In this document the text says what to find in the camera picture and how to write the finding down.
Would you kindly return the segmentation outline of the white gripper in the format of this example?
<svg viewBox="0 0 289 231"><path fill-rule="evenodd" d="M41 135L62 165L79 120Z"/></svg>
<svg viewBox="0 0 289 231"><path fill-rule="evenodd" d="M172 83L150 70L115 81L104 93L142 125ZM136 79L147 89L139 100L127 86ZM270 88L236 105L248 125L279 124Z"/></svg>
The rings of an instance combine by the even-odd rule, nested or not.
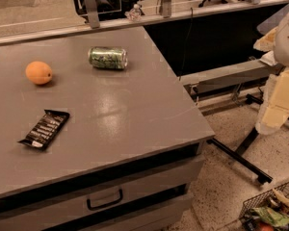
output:
<svg viewBox="0 0 289 231"><path fill-rule="evenodd" d="M277 27L258 39L253 48L263 52L272 51L274 48L276 60L289 66L289 12ZM255 129L259 134L270 135L279 130L289 117L289 68L278 76L269 76L263 98Z"/></svg>

